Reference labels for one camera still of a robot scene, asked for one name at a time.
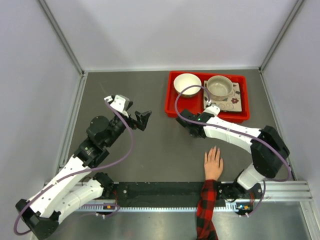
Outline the red plaid sleeve forearm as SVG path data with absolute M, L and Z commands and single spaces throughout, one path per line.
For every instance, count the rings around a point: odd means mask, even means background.
M 201 189 L 196 211 L 197 240 L 217 240 L 217 232 L 212 218 L 217 197 L 217 182 L 205 180 Z

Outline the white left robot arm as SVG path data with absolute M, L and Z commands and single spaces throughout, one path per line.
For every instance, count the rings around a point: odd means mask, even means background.
M 133 102 L 122 95 L 104 99 L 114 117 L 94 117 L 86 129 L 87 137 L 66 165 L 34 196 L 15 205 L 18 219 L 39 240 L 49 238 L 71 213 L 97 198 L 109 198 L 114 182 L 102 172 L 100 164 L 109 155 L 108 149 L 127 130 L 144 131 L 152 111 L 128 113 Z

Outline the person's left hand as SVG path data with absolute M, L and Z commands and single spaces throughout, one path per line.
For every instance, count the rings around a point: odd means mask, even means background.
M 217 181 L 224 168 L 224 161 L 221 157 L 220 148 L 214 146 L 204 154 L 204 175 L 205 180 Z

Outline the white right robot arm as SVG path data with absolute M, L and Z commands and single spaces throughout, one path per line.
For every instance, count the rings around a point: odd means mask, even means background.
M 218 139 L 251 155 L 252 163 L 233 183 L 218 187 L 220 198 L 233 201 L 245 198 L 252 190 L 261 189 L 260 181 L 275 178 L 282 166 L 291 172 L 287 162 L 290 151 L 274 127 L 244 127 L 219 118 L 219 113 L 220 109 L 215 105 L 198 114 L 184 109 L 176 121 L 194 138 Z

